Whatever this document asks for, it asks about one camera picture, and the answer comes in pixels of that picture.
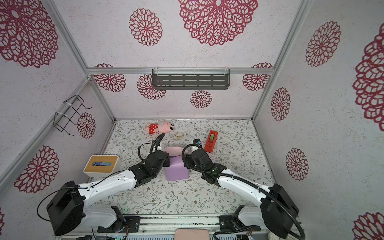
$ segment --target table surface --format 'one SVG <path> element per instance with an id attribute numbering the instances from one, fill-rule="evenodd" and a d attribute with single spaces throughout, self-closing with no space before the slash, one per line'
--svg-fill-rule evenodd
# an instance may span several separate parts
<path id="1" fill-rule="evenodd" d="M 157 120 L 118 121 L 104 154 L 118 155 L 121 169 L 140 162 L 137 147 L 150 143 L 158 134 L 148 134 L 146 123 Z M 218 132 L 218 139 L 212 154 L 213 162 L 219 162 L 248 179 L 261 184 L 273 185 L 271 170 L 261 150 L 251 120 L 171 120 L 174 130 L 166 133 L 164 147 L 192 143 L 200 138 L 202 145 L 210 130 Z M 184 137 L 177 138 L 176 132 Z M 143 145 L 143 157 L 150 145 Z M 201 179 L 201 174 L 192 171 L 189 179 L 167 181 L 164 169 L 151 182 L 131 191 L 110 195 L 92 206 L 118 206 L 123 214 L 232 214 L 239 205 L 252 205 L 230 190 L 210 185 Z"/>

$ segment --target red flower pattern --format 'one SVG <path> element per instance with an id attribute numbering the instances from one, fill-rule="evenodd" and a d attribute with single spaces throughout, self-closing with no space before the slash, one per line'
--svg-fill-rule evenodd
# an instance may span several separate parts
<path id="1" fill-rule="evenodd" d="M 58 168 L 57 153 L 49 146 L 43 146 L 13 185 L 21 192 L 37 193 L 55 179 Z"/>
<path id="2" fill-rule="evenodd" d="M 144 8 L 132 13 L 129 28 L 133 37 L 145 46 L 157 44 L 163 34 L 159 19 L 153 12 Z"/>
<path id="3" fill-rule="evenodd" d="M 252 21 L 257 0 L 179 0 L 184 28 L 200 43 L 233 41 Z"/>
<path id="4" fill-rule="evenodd" d="M 98 64 L 96 68 L 114 68 L 109 64 Z M 98 85 L 110 92 L 120 92 L 125 88 L 125 78 L 123 74 L 95 74 L 93 78 Z"/>
<path id="5" fill-rule="evenodd" d="M 272 68 L 270 63 L 259 63 L 253 66 L 253 68 Z M 257 91 L 263 89 L 269 75 L 267 74 L 246 74 L 243 76 L 243 85 L 246 89 L 251 91 Z"/>
<path id="6" fill-rule="evenodd" d="M 1 207 L 0 207 L 0 236 L 1 236 L 1 230 L 3 230 L 4 225 L 5 225 L 4 214 L 1 212 Z"/>
<path id="7" fill-rule="evenodd" d="M 49 65 L 56 58 L 58 35 L 39 0 L 2 0 L 0 52 L 23 67 Z"/>
<path id="8" fill-rule="evenodd" d="M 378 123 L 384 131 L 384 23 L 375 39 L 364 48 L 362 61 L 355 70 L 355 103 L 364 109 L 366 119 Z"/>
<path id="9" fill-rule="evenodd" d="M 192 93 L 190 100 L 193 106 L 197 108 L 205 108 L 211 104 L 212 95 L 207 91 L 198 90 Z"/>
<path id="10" fill-rule="evenodd" d="M 319 27 L 311 37 L 306 51 L 306 60 L 311 67 L 327 62 L 340 42 L 340 26 L 330 21 Z"/>
<path id="11" fill-rule="evenodd" d="M 366 212 L 364 215 L 359 215 L 353 223 L 354 240 L 384 239 L 384 216 L 381 213 Z"/>
<path id="12" fill-rule="evenodd" d="M 166 90 L 156 90 L 153 88 L 152 74 L 140 76 L 137 80 L 136 87 L 141 95 L 152 100 L 162 98 L 167 92 Z"/>
<path id="13" fill-rule="evenodd" d="M 308 174 L 308 161 L 304 153 L 297 148 L 292 148 L 285 160 L 289 174 L 296 180 L 303 180 Z"/>
<path id="14" fill-rule="evenodd" d="M 95 133 L 96 123 L 91 114 L 83 113 L 80 115 L 77 124 L 77 130 L 83 138 L 90 138 Z"/>
<path id="15" fill-rule="evenodd" d="M 273 94 L 271 100 L 271 113 L 276 121 L 283 120 L 291 107 L 290 95 L 285 88 L 279 88 Z"/>

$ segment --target red polka dot dress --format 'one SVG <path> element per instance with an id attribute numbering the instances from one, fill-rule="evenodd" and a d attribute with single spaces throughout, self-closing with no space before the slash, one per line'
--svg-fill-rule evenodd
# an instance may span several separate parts
<path id="1" fill-rule="evenodd" d="M 156 132 L 155 132 L 155 129 L 156 129 L 156 128 L 159 128 L 159 125 L 158 125 L 158 124 L 151 124 L 151 125 L 149 125 L 148 127 L 149 127 L 149 133 L 150 133 L 150 134 L 154 134 L 154 133 L 156 133 Z"/>

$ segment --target pink stuffed toy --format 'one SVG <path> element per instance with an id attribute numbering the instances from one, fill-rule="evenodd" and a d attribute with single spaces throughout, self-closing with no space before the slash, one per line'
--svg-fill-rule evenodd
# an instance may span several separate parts
<path id="1" fill-rule="evenodd" d="M 167 133 L 173 130 L 173 124 L 170 124 L 169 122 L 159 122 L 159 123 L 147 123 L 147 126 L 145 127 L 145 130 L 149 134 L 154 133 Z"/>

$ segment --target pink sponge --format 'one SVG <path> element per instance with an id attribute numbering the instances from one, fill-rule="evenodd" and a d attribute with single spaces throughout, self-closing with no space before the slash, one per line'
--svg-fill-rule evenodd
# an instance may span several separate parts
<path id="1" fill-rule="evenodd" d="M 184 167 L 183 159 L 181 156 L 171 157 L 170 166 L 165 167 L 167 181 L 176 181 L 189 178 L 189 169 Z"/>

